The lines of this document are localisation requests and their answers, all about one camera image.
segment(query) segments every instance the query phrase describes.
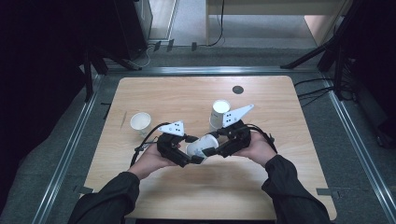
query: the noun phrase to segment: black jacket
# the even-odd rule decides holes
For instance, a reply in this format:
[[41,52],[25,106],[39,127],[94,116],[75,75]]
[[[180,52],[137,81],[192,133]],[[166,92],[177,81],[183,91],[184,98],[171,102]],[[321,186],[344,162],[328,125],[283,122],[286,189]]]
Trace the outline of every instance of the black jacket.
[[[277,224],[331,223],[326,207],[303,187],[290,161],[276,155],[265,164],[265,170],[268,179],[262,190],[273,199]],[[134,211],[139,183],[134,174],[120,173],[98,193],[81,197],[68,223],[120,223]]]

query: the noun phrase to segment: wooden table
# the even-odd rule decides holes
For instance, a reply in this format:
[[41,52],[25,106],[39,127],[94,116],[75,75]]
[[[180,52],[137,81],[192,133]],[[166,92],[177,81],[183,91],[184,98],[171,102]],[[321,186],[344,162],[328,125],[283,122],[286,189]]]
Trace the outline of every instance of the wooden table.
[[[224,15],[304,15],[317,45],[332,34],[340,16],[352,0],[225,0]],[[209,44],[209,16],[221,15],[222,0],[206,0],[206,44]]]
[[[244,88],[233,93],[234,86]],[[280,155],[292,161],[307,190],[336,211],[296,92],[289,77],[127,77],[120,81],[85,187],[100,190],[129,168],[142,138],[129,121],[148,112],[153,126],[183,120],[185,132],[203,136],[209,130],[211,106],[225,99],[232,109],[254,104],[243,117],[276,139]],[[271,198],[261,190],[267,173],[240,157],[214,156],[201,165],[161,169],[141,181],[136,209],[127,217],[172,219],[276,219]]]

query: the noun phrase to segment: person's left hand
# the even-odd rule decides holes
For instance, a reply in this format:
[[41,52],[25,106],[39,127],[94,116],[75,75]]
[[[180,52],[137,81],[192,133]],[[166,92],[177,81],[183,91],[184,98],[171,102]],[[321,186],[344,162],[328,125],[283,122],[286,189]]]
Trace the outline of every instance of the person's left hand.
[[176,164],[162,157],[157,149],[157,144],[152,144],[143,152],[139,160],[129,168],[128,172],[135,174],[142,180],[152,172],[166,166],[176,166]]

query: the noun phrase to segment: white paper cup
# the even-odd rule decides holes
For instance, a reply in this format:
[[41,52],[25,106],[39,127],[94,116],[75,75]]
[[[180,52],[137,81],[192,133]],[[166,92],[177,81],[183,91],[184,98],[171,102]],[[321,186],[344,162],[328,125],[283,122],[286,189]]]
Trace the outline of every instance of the white paper cup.
[[196,140],[193,143],[190,143],[186,146],[186,153],[189,156],[199,156],[206,160],[207,156],[202,152],[202,150],[214,147],[217,148],[219,146],[218,140],[211,134],[206,134],[200,139]]
[[151,131],[151,116],[145,112],[135,114],[131,118],[131,127],[141,137],[146,137]]
[[226,100],[217,100],[212,105],[212,113],[210,114],[210,122],[215,127],[222,127],[222,118],[224,113],[230,111],[230,103]]
[[[215,132],[215,131],[217,131],[217,130],[220,129],[220,128],[222,128],[222,127],[215,127],[215,126],[212,124],[212,122],[210,122],[210,119],[209,119],[209,132],[210,132],[210,133]],[[227,137],[227,136],[224,136],[224,135],[221,135],[221,136],[219,136],[219,138],[218,138],[218,142],[219,142],[220,144],[225,143],[227,140],[228,140],[228,137]]]

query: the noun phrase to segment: wrist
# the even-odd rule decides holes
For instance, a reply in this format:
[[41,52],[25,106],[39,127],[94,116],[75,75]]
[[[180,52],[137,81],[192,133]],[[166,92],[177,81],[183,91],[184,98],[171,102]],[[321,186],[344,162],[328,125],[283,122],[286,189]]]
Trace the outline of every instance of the wrist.
[[265,157],[260,161],[260,165],[262,167],[265,167],[265,164],[267,164],[268,161],[270,161],[274,156],[276,156],[276,153],[268,153],[267,155],[265,155]]
[[127,172],[136,175],[139,180],[142,180],[146,177],[145,173],[138,166],[131,166]]

